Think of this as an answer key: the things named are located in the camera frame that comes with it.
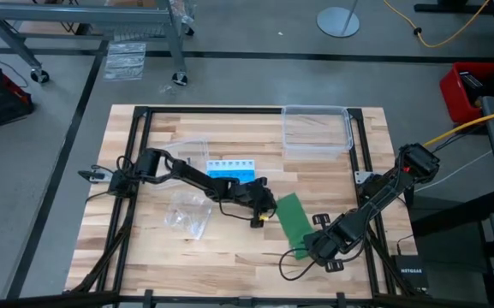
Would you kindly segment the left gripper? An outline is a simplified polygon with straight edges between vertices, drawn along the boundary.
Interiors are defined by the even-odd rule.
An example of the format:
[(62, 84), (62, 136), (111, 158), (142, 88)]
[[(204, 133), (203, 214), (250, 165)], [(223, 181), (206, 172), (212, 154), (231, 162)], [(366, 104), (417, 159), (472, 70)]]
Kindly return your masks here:
[[(255, 180), (258, 184), (240, 184), (234, 189), (234, 202), (254, 210), (259, 215), (277, 208), (277, 202), (271, 190), (265, 187), (268, 183), (266, 177), (259, 177)], [(253, 217), (250, 220), (251, 228), (264, 227), (264, 220), (260, 217)]]

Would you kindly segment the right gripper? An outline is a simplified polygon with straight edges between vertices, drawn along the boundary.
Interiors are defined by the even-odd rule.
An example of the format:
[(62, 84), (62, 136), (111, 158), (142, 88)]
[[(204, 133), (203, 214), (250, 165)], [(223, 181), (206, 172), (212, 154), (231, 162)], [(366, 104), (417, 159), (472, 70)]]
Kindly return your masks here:
[[(314, 225), (327, 226), (330, 216), (327, 213), (312, 216)], [(352, 235), (340, 226), (320, 229), (304, 236), (307, 255), (315, 262), (327, 262), (324, 266), (327, 273), (344, 270), (341, 259), (332, 260), (337, 254), (347, 254), (351, 250)]]

